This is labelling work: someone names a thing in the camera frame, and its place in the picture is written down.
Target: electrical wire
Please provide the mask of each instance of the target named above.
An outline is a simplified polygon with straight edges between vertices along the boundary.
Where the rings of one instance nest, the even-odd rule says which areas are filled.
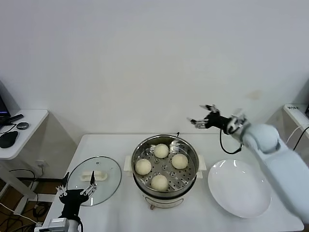
[[[14,169],[14,170],[10,170],[10,172],[14,172],[14,171],[28,171],[28,172],[31,172],[32,175],[33,175],[33,179],[32,179],[32,183],[31,183],[30,188],[32,188],[34,181],[36,181],[38,178],[40,178],[40,177],[42,177],[42,176],[44,175],[43,167],[40,167],[40,168],[41,168],[42,174],[41,174],[40,176],[38,176],[37,178],[35,178],[34,172],[33,172],[32,170],[29,170],[29,169]],[[39,201],[39,195],[37,194],[37,200],[36,200],[36,204],[35,204],[34,208],[32,208],[32,209],[30,209],[30,210],[27,210],[27,211],[25,211],[25,212],[23,212],[23,213],[26,213],[26,212],[29,212],[29,211],[32,210],[33,216],[36,217],[36,219],[39,221],[38,217],[42,217],[43,215],[46,214],[46,212],[47,212],[48,209],[49,209],[49,205],[48,205],[47,203],[44,203],[44,202],[38,203],[38,201]],[[39,207],[39,206],[43,206],[43,208],[41,208],[41,209],[37,212],[37,211],[36,211],[36,208]],[[7,221],[7,225],[6,225],[6,230],[5,230],[5,232],[7,232],[17,221],[20,221],[19,218],[22,217],[22,215],[20,215],[20,216],[18,216],[18,218],[14,218],[14,217],[17,216],[17,215],[12,215],[12,213],[11,213],[10,215],[8,215],[8,214],[6,214],[6,213],[4,213],[4,212],[1,212],[1,211],[0,211],[0,213],[3,213],[3,214],[5,214],[5,215],[9,216],[8,220],[6,220],[6,221]],[[15,220],[15,222],[9,226],[9,220]]]
[[[32,175],[33,175],[33,181],[32,181],[32,183],[31,183],[31,186],[30,186],[30,189],[32,188],[32,186],[33,186],[33,183],[34,183],[34,181],[35,181],[35,174],[34,174],[34,172],[33,171],[31,171],[31,170],[29,170],[29,169],[13,169],[13,170],[10,170],[9,172],[15,172],[15,171],[28,171],[28,172],[31,172],[32,173]]]
[[[24,229],[25,229],[24,232],[34,232],[35,227],[36,227],[35,224],[31,224],[31,225],[25,226],[24,227]]]
[[[8,226],[9,220],[14,220],[15,222],[13,222],[10,226]],[[20,220],[19,218],[18,218],[18,219],[8,218],[8,220],[7,220],[7,226],[6,226],[6,229],[4,230],[4,232],[7,232],[17,221],[19,221],[19,222],[21,223],[21,226],[24,225],[23,221]]]
[[[84,226],[81,220],[80,220],[80,225],[81,225],[81,232],[84,232]]]
[[[11,125],[13,125],[13,126],[9,130],[7,130],[6,132],[1,132],[0,134],[6,134],[6,133],[10,132],[11,130],[14,129],[14,127],[16,127],[17,124],[11,123]]]
[[[291,135],[290,135],[289,138],[287,139],[286,143],[288,143],[288,142],[290,141],[290,139],[291,139],[291,137],[293,136],[293,134],[294,134],[299,128],[301,128],[301,127],[303,127],[303,126],[307,126],[307,125],[309,125],[309,123],[303,124],[303,125],[300,125],[299,127],[297,127],[297,128],[291,133]]]
[[[234,151],[234,152],[228,152],[227,150],[225,150],[224,147],[223,147],[223,144],[222,144],[222,129],[220,129],[220,146],[221,146],[221,149],[222,149],[225,153],[227,153],[227,154],[229,154],[229,155],[234,155],[234,154],[236,154],[236,153],[239,153],[239,152],[241,151],[241,149],[242,149],[242,144],[240,144],[240,147],[239,147],[236,151]]]
[[[18,203],[20,202],[20,200],[21,200],[22,198],[23,198],[23,197],[21,197],[21,198],[16,202],[16,204],[15,204],[14,207],[13,207],[13,209],[15,209],[15,208],[17,207]],[[7,231],[7,229],[11,228],[11,227],[20,219],[20,217],[18,217],[18,218],[12,218],[13,216],[14,216],[14,215],[13,215],[12,212],[11,212],[11,214],[9,215],[8,220],[6,221],[6,229],[5,229],[5,231]],[[15,222],[13,222],[13,223],[9,226],[9,220],[14,220]]]
[[[20,229],[22,229],[22,228],[30,227],[30,226],[33,226],[33,225],[35,225],[35,224],[29,223],[29,224],[27,224],[27,225],[24,225],[24,226],[21,226],[21,227],[19,227],[19,228],[16,228],[16,229],[14,229],[14,230],[12,230],[12,231],[10,231],[10,232],[15,232],[15,231],[20,230]]]
[[[32,222],[34,222],[34,223],[37,223],[36,221],[34,221],[34,220],[32,220],[32,219],[30,219],[30,218],[28,218],[28,217],[26,217],[26,216],[23,216],[23,215],[21,215],[21,214],[19,214],[19,213],[15,212],[14,210],[12,210],[12,209],[10,209],[10,208],[6,207],[6,206],[5,206],[4,204],[2,204],[2,203],[0,203],[0,205],[2,205],[4,208],[6,208],[6,209],[10,210],[11,212],[13,212],[13,213],[15,213],[15,214],[17,214],[17,215],[19,215],[19,216],[21,216],[21,217],[23,217],[23,218],[26,218],[26,219],[28,219],[28,220],[30,220],[30,221],[32,221]]]
[[[298,145],[298,144],[299,144],[299,142],[300,142],[300,139],[303,137],[304,133],[305,133],[305,132],[306,132],[306,130],[308,130],[308,129],[309,129],[309,127],[307,127],[306,129],[304,129],[304,131],[301,133],[301,135],[300,135],[300,137],[299,137],[299,139],[298,139],[298,141],[297,141],[296,145],[294,146],[293,151],[295,151],[295,149],[296,149],[297,145]]]

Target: white table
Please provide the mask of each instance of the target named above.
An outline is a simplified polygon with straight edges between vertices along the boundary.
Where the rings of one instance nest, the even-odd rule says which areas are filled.
[[[136,145],[151,135],[84,135],[69,165],[71,172],[85,159],[94,156],[108,156],[115,159],[123,168],[125,157],[132,155]],[[203,155],[208,170],[223,159],[238,159],[259,168],[255,157],[246,149],[236,155],[227,155],[219,145],[217,134],[181,134]],[[230,137],[224,137],[227,149],[237,148]],[[158,231],[209,231],[209,232],[282,232],[301,231],[302,221],[290,213],[277,194],[272,192],[269,209],[260,217],[243,219],[222,209],[212,197],[207,184],[208,171],[204,179],[198,179],[190,190],[189,197],[179,206],[171,209],[149,209],[142,198],[138,187],[131,176],[123,174],[116,193],[107,201],[92,206],[81,207],[81,218],[84,231],[102,232],[158,232]],[[63,204],[56,197],[44,222],[47,226],[50,219],[57,218]]]
[[[9,148],[0,148],[0,160],[12,160],[18,156],[19,152],[34,134],[34,132],[38,129],[38,127],[42,124],[44,119],[48,115],[47,110],[10,110],[11,116],[15,116],[18,114],[23,114],[24,117],[20,120],[14,121],[13,123],[18,124],[19,122],[27,122],[29,123],[29,127],[26,130],[18,130],[14,128],[12,131],[18,131],[18,136],[16,138],[16,142],[12,147]],[[5,132],[9,130],[12,126],[5,126],[1,128],[0,132]],[[37,195],[32,190],[34,190],[37,186],[37,182],[33,183],[32,189],[28,188],[25,184],[23,184],[20,180],[18,180],[12,173],[10,173],[6,168],[0,165],[0,178],[6,182],[5,187],[0,192],[0,197],[5,193],[6,189],[9,186],[12,186],[14,189],[19,191],[24,195],[22,200],[19,202],[16,207],[16,212],[21,213],[24,209],[27,201],[36,201]],[[40,201],[48,201],[51,202],[54,196],[50,194],[39,194]]]

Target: white side table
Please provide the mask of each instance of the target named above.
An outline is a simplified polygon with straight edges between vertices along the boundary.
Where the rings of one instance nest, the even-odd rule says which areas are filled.
[[[18,136],[15,144],[9,148],[0,148],[0,161],[1,160],[12,160],[18,156],[19,152],[37,130],[37,128],[42,124],[44,119],[48,115],[47,110],[11,110],[12,116],[23,114],[24,118],[15,121],[14,123],[18,124],[19,122],[27,122],[29,123],[29,128],[26,130],[17,130],[14,128],[12,131],[18,131]],[[10,129],[11,126],[5,126],[1,128],[0,132],[5,132]],[[6,182],[6,185],[3,187],[0,192],[0,198],[5,193],[6,189],[9,186],[12,186],[14,189],[19,191],[24,195],[24,197],[20,200],[18,206],[15,211],[17,213],[21,213],[27,203],[27,201],[36,201],[37,194],[33,192],[33,190],[38,185],[38,182],[34,182],[32,188],[27,187],[24,183],[18,180],[11,172],[9,172],[6,168],[4,168],[0,164],[0,178]],[[54,195],[52,194],[38,194],[39,201],[42,202],[53,202]]]
[[[290,116],[290,118],[299,127],[301,125],[309,124],[309,118],[305,115],[306,104],[285,104],[283,109]],[[307,126],[302,126],[300,130],[304,131]]]

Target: wooden floor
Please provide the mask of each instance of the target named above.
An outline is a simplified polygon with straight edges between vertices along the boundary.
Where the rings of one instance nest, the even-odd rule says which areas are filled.
[[[56,186],[60,183],[50,183],[50,182],[40,182],[38,186],[35,189],[36,193],[45,193],[45,194],[56,194]],[[0,179],[0,190],[4,187],[5,183]],[[18,191],[16,191],[14,188],[9,187],[3,197],[0,199],[0,202],[7,206],[10,209],[14,209],[19,200],[22,198],[22,194],[20,194]],[[48,212],[46,212],[42,217],[35,218],[32,214],[32,209],[35,206],[35,202],[28,202],[26,204],[26,207],[23,211],[24,216],[29,217],[30,219],[34,221],[40,221],[44,222],[46,215]],[[39,212],[40,209],[42,209],[42,206],[39,206],[36,211]],[[17,228],[21,227],[22,225],[27,225],[31,223],[30,220],[25,219],[20,216],[9,216],[11,212],[4,208],[2,205],[0,205],[0,232],[30,232],[33,231],[31,228],[25,228],[24,230]]]

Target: black cable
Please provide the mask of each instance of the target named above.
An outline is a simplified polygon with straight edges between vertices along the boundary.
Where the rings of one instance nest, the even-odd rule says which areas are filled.
[[[35,224],[33,223],[32,225],[27,225],[24,227],[24,229],[25,229],[24,232],[34,232]]]
[[[39,202],[39,195],[38,195],[38,193],[36,193],[36,192],[35,192],[35,194],[37,194],[37,201],[36,201],[35,205],[38,205],[38,202]]]
[[[13,222],[10,226],[8,226],[9,220],[15,220],[15,222]],[[10,229],[16,222],[18,222],[18,221],[21,223],[21,226],[24,226],[24,223],[23,223],[22,220],[20,220],[20,219],[14,219],[14,218],[8,218],[8,220],[7,220],[7,227],[6,227],[6,229],[4,230],[4,232],[8,232],[9,229]]]
[[[32,181],[31,186],[30,186],[30,189],[31,189],[32,186],[33,186],[33,182],[34,182],[34,180],[35,180],[35,174],[34,174],[34,172],[31,171],[31,170],[29,170],[29,169],[13,169],[13,170],[10,170],[9,172],[15,172],[15,171],[28,171],[28,172],[31,172],[31,173],[32,173],[32,175],[33,175],[33,181]]]
[[[81,225],[81,232],[84,232],[84,226],[81,220],[80,220],[80,225]]]
[[[296,149],[297,145],[298,145],[298,144],[299,144],[299,142],[300,142],[300,139],[303,137],[303,135],[304,135],[304,133],[306,132],[306,130],[307,130],[307,129],[309,129],[309,127],[307,127],[306,129],[304,129],[304,131],[301,133],[301,135],[300,135],[300,137],[299,137],[299,139],[298,139],[298,141],[297,141],[296,145],[294,146],[293,151],[295,151],[295,149]]]
[[[13,130],[14,127],[16,127],[17,124],[12,123],[11,125],[13,125],[13,126],[9,130],[7,130],[6,132],[1,132],[0,134],[5,134],[5,133],[10,132],[11,130]]]
[[[37,206],[38,207],[43,206],[43,208],[41,208],[38,212],[37,212],[38,207],[33,208],[32,214],[39,221],[38,218],[44,216],[48,212],[49,205],[48,205],[47,202],[40,202],[40,203],[37,204]]]
[[[2,211],[0,211],[0,213],[4,214],[4,215],[6,215],[6,216],[11,216],[10,214],[6,214],[6,213],[4,213],[4,212],[2,212]]]
[[[221,146],[221,149],[222,149],[225,153],[227,153],[227,154],[229,154],[229,155],[234,155],[234,154],[236,154],[236,153],[239,153],[239,152],[241,151],[241,149],[242,149],[242,144],[240,144],[240,147],[239,147],[236,151],[234,151],[234,152],[228,152],[227,150],[225,150],[224,147],[223,147],[223,145],[222,145],[222,129],[220,129],[220,146]]]
[[[20,200],[23,198],[23,196],[16,202],[16,204],[14,205],[14,207],[13,207],[13,210],[15,210],[15,208],[17,207],[17,205],[18,205],[18,203],[20,202]],[[20,218],[20,216],[18,217],[18,218],[12,218],[12,216],[14,216],[13,215],[13,212],[11,212],[10,213],[10,215],[9,215],[9,217],[7,218],[7,220],[6,220],[6,230],[8,229],[8,228],[11,228],[16,222],[17,222],[17,220],[19,220],[19,218]],[[13,222],[13,224],[9,227],[9,220],[15,220],[15,222]]]

